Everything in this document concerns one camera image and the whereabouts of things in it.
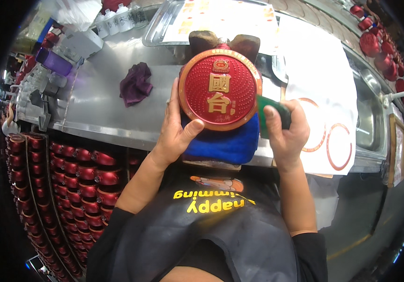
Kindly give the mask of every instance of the green handle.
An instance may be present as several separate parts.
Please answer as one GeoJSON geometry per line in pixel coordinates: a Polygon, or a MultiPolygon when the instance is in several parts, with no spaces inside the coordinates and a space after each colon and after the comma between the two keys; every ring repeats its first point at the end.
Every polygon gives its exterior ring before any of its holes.
{"type": "Polygon", "coordinates": [[[266,118],[265,113],[263,112],[263,108],[266,105],[272,105],[280,115],[280,119],[282,120],[282,129],[289,129],[291,124],[291,112],[287,107],[271,100],[269,98],[257,95],[257,107],[258,107],[258,119],[260,120],[260,135],[262,138],[269,139],[268,128],[266,127],[266,118]]]}

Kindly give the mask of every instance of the red circular label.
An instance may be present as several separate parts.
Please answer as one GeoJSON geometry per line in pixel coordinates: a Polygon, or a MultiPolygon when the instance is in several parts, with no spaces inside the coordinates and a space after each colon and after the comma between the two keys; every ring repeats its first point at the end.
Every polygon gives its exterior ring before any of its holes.
{"type": "Polygon", "coordinates": [[[249,121],[256,112],[257,94],[261,95],[260,74],[247,58],[232,50],[198,54],[180,76],[183,110],[211,130],[231,130],[249,121]]]}

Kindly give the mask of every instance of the black apron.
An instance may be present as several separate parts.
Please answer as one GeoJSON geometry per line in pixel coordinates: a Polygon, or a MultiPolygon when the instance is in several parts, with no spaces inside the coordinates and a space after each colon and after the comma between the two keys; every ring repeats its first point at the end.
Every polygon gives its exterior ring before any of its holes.
{"type": "Polygon", "coordinates": [[[299,281],[293,241],[258,186],[180,174],[123,227],[110,281],[160,281],[201,239],[224,251],[235,282],[299,281]]]}

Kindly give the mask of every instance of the purple cloth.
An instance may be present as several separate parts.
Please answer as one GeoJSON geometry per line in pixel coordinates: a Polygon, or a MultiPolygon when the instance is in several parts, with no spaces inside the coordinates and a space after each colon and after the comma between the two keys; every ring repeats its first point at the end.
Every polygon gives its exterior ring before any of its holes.
{"type": "Polygon", "coordinates": [[[146,80],[151,75],[149,67],[144,62],[133,65],[128,70],[127,76],[119,85],[119,97],[124,100],[126,108],[141,102],[145,97],[149,96],[153,85],[146,82],[146,80]]]}

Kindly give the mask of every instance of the floor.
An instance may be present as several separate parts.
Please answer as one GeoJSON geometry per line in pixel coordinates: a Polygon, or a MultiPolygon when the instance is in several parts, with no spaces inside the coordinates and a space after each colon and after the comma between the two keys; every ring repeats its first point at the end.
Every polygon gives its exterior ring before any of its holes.
{"type": "Polygon", "coordinates": [[[340,180],[334,220],[320,230],[330,282],[347,282],[372,263],[404,221],[404,180],[387,189],[377,176],[365,177],[351,173],[340,180]]]}

